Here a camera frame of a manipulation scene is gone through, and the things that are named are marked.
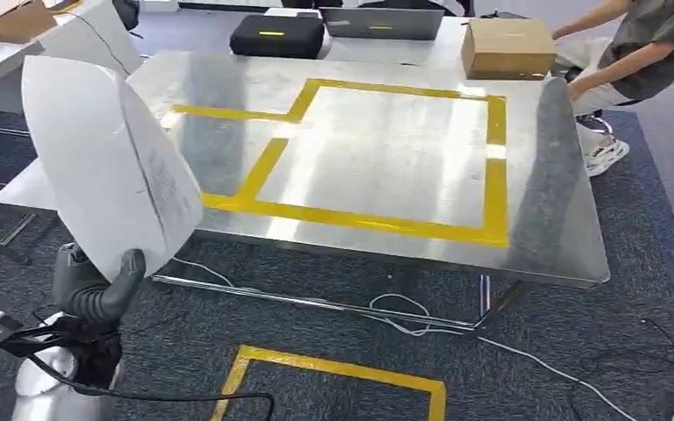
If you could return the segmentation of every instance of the white desk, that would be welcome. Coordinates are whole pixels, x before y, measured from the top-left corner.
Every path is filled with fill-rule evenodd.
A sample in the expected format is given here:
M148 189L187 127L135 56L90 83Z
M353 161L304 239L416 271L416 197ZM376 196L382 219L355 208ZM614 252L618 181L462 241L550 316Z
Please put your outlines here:
M270 16L296 16L305 9L271 8ZM428 68L456 69L467 18L445 17L433 41L398 39L336 39L325 33L320 57L330 61L363 61L387 64L412 64ZM33 209L55 209L53 195L39 160L15 177L0 191L0 203Z
M56 0L44 0L47 6ZM56 26L26 44L0 42L0 111L21 112L21 68L28 54L88 61L132 73L142 60L111 0L83 0L71 14L55 15ZM95 30L109 45L106 46Z
M267 16L296 16L307 9L270 8ZM433 41L402 39L333 38L328 32L319 57L324 60L363 61L384 64L413 64L430 68L458 68L468 18L444 17Z

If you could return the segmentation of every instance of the stainless steel tabletop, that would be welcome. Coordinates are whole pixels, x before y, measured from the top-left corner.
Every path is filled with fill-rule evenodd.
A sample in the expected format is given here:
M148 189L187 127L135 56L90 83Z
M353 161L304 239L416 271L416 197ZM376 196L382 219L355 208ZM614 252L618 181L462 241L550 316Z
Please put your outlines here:
M609 278L560 79L162 52L129 82L204 191L201 230L582 288Z

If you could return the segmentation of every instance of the yellow tape square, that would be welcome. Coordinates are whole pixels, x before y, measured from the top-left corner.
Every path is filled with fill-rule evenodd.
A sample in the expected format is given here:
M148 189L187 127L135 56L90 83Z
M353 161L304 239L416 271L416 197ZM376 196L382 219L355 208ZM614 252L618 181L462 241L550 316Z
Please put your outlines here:
M507 247L507 180L506 180L506 99L503 96L467 96L445 89L414 88L377 83L346 82L333 79L307 79L287 113L230 110L216 107L177 104L173 112L200 117L226 119L265 119L298 124L303 119L320 88L355 89L398 95L429 96L487 102L487 159L485 163L482 225L468 227L406 218L366 215L343 210L320 209L273 203L256 199L262 185L288 145L287 139L272 139L240 185L234 196L202 192L203 205L223 211L250 213L268 217L290 218L320 224L342 225L381 232L448 239Z
M446 385L441 381L358 366L346 362L322 360L294 353L281 353L247 345L239 347L239 352L233 360L231 370L229 370L228 377L221 390L222 394L229 395L236 392L241 385L241 381L244 379L244 374L247 372L247 367L251 360L267 361L332 375L345 375L362 380L386 383L406 389L422 390L430 394L427 421L443 421L446 417ZM216 404L211 421L222 421L227 407L228 401L219 401Z

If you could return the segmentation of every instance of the shoe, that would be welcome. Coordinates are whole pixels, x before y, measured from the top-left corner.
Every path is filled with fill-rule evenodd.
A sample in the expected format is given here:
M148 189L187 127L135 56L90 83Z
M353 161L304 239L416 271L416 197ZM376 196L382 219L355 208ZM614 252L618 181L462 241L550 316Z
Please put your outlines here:
M585 156L585 171L589 177L605 173L613 164L629 153L629 144L614 139L609 146L598 146Z

